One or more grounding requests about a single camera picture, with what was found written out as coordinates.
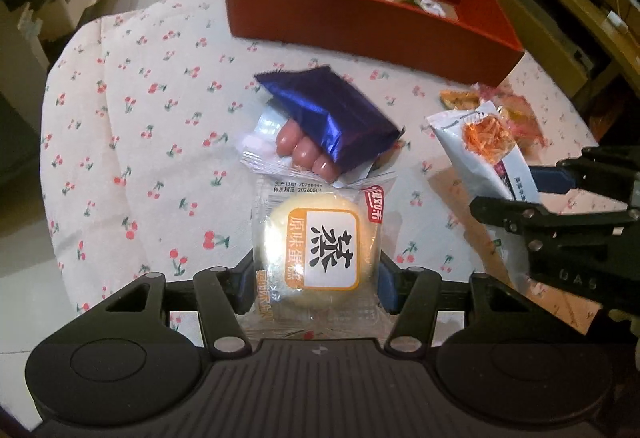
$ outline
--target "red box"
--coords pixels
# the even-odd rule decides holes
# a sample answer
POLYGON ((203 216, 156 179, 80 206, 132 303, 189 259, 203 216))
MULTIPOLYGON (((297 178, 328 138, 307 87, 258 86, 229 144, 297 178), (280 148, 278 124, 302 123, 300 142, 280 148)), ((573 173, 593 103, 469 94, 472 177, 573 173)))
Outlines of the red box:
POLYGON ((496 0, 436 0, 457 19, 386 0, 226 0, 231 33, 387 60, 497 86, 523 48, 496 0))

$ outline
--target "tablecloth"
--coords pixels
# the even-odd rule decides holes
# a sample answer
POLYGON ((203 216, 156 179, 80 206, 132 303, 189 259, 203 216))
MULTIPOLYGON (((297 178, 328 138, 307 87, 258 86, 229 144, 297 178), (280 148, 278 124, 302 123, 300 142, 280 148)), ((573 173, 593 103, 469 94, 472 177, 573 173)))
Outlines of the tablecloth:
MULTIPOLYGON (((390 168, 383 249, 400 266, 447 280, 487 270, 506 280, 500 251, 426 117, 443 88, 464 89, 378 60, 233 38, 224 0, 162 0, 82 27, 47 81, 42 189, 68 295, 83 313, 149 271, 168 280, 231 267, 252 247, 255 176, 237 144, 270 97, 256 72, 330 65, 406 132, 390 168)), ((577 156, 594 138, 526 53, 508 84, 532 104, 548 147, 532 163, 577 156)), ((545 198, 553 211, 611 208, 584 193, 545 198)), ((546 289, 538 287, 536 295, 546 289)), ((172 317, 172 325, 185 324, 172 317)))

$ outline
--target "red brand logo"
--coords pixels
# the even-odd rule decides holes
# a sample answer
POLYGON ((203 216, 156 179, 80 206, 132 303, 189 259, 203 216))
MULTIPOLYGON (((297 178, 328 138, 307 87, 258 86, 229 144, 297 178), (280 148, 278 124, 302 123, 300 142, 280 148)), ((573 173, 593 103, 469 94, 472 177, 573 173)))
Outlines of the red brand logo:
POLYGON ((385 191, 380 185, 373 185, 363 190, 367 198, 369 221, 382 223, 382 212, 385 210, 385 191))

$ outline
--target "purple snack bag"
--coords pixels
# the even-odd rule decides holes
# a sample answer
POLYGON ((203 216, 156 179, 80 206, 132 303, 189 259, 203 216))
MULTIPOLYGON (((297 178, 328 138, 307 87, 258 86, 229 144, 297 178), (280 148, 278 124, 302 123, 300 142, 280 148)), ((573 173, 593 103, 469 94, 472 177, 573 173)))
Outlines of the purple snack bag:
POLYGON ((342 171, 375 160, 401 134, 329 66, 261 73, 255 78, 342 171))

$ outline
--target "tile floor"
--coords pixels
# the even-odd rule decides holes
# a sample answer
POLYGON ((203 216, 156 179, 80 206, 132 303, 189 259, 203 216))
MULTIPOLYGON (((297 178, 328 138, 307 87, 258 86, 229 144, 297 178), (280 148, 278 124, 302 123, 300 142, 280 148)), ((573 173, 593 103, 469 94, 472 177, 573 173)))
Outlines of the tile floor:
MULTIPOLYGON (((95 14, 156 1, 101 0, 95 14)), ((0 405, 34 428, 40 418, 24 382, 24 365, 38 342, 75 315, 50 245, 37 169, 0 188, 0 255, 0 405)), ((459 316, 443 317, 435 341, 461 328, 459 316)))

